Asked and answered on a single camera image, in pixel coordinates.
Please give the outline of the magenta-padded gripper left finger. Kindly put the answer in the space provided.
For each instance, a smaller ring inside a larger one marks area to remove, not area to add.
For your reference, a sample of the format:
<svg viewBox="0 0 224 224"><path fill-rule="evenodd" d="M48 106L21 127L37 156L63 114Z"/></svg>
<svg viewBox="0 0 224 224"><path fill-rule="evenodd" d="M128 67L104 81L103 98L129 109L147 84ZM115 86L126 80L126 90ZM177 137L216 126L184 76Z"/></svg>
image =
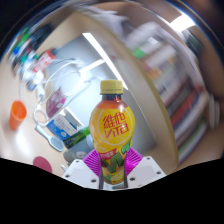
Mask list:
<svg viewBox="0 0 224 224"><path fill-rule="evenodd" d="M97 151L92 150L83 159L75 159L62 178L84 188L101 189L101 164Z"/></svg>

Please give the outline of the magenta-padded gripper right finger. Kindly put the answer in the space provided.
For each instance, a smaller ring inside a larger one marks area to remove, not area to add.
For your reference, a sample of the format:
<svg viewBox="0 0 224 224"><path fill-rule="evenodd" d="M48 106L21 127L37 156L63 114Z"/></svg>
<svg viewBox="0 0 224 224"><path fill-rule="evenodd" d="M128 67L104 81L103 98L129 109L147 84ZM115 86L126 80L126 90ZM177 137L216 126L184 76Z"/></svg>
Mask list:
<svg viewBox="0 0 224 224"><path fill-rule="evenodd" d="M143 157L133 148L127 152L124 171L125 189L143 187L166 176L151 156Z"/></svg>

